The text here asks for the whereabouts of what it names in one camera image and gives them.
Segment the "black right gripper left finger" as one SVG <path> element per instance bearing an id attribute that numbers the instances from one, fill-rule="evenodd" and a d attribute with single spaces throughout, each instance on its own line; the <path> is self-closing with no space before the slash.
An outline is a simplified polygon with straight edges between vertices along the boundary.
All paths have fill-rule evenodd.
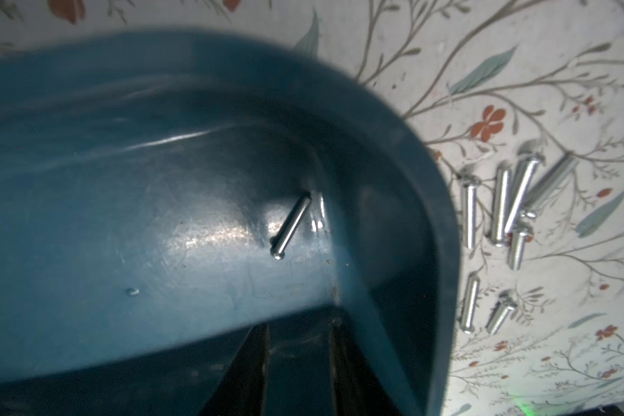
<path id="1" fill-rule="evenodd" d="M 253 327 L 199 415 L 263 415 L 269 371 L 269 325 Z"/>

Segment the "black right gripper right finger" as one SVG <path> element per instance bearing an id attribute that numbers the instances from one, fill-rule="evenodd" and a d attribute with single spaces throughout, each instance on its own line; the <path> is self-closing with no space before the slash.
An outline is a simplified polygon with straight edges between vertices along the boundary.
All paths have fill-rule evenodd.
<path id="1" fill-rule="evenodd" d="M 329 356 L 334 415 L 401 415 L 339 318 L 331 324 Z"/>

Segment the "silver screw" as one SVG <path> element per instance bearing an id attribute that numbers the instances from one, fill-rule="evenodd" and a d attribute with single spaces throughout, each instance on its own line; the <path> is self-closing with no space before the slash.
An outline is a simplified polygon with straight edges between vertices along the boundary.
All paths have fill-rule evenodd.
<path id="1" fill-rule="evenodd" d="M 506 234 L 512 232 L 513 226 L 519 218 L 519 213 L 522 209 L 523 203 L 525 202 L 525 197 L 530 187 L 532 178 L 539 165 L 544 161 L 544 156 L 539 153 L 525 153 L 521 155 L 510 190 L 511 199 L 508 215 L 504 225 L 504 232 Z"/>
<path id="2" fill-rule="evenodd" d="M 481 180 L 474 175 L 463 176 L 459 182 L 462 208 L 463 244 L 472 250 L 476 244 L 477 201 L 476 195 Z"/>
<path id="3" fill-rule="evenodd" d="M 518 222 L 513 226 L 509 249 L 508 266 L 511 270 L 520 270 L 527 239 L 532 235 L 529 224 Z"/>
<path id="4" fill-rule="evenodd" d="M 473 321 L 477 307 L 479 288 L 480 277 L 477 273 L 471 273 L 466 282 L 462 312 L 459 318 L 459 329 L 466 334 L 472 334 L 474 332 Z"/>
<path id="5" fill-rule="evenodd" d="M 544 206 L 544 202 L 560 187 L 566 178 L 575 171 L 579 162 L 580 158 L 577 155 L 572 153 L 565 154 L 565 156 L 563 156 L 560 161 L 528 191 L 520 215 L 523 218 L 537 218 Z"/>
<path id="6" fill-rule="evenodd" d="M 518 308 L 518 303 L 509 296 L 501 296 L 497 302 L 497 307 L 493 312 L 490 321 L 486 326 L 489 335 L 494 336 L 499 332 L 504 322 Z"/>
<path id="7" fill-rule="evenodd" d="M 271 240 L 270 254 L 275 260 L 283 260 L 285 258 L 285 252 L 291 239 L 295 235 L 298 227 L 301 225 L 305 214 L 312 204 L 312 197 L 309 193 L 303 194 L 303 196 L 296 201 L 295 206 L 289 213 L 288 217 L 284 220 L 284 223 L 280 227 L 277 235 Z"/>
<path id="8" fill-rule="evenodd" d="M 508 244 L 505 232 L 505 223 L 508 216 L 507 211 L 510 201 L 510 183 L 511 167 L 509 165 L 500 164 L 497 167 L 490 233 L 490 241 L 497 247 L 504 247 Z"/>

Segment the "teal plastic tray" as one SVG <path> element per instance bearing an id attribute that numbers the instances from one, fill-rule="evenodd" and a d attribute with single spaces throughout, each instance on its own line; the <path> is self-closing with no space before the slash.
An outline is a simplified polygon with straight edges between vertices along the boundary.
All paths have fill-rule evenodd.
<path id="1" fill-rule="evenodd" d="M 263 415 L 334 415 L 336 318 L 438 415 L 459 265 L 432 153 L 305 55 L 146 31 L 0 59 L 0 415 L 199 415 L 260 324 Z"/>

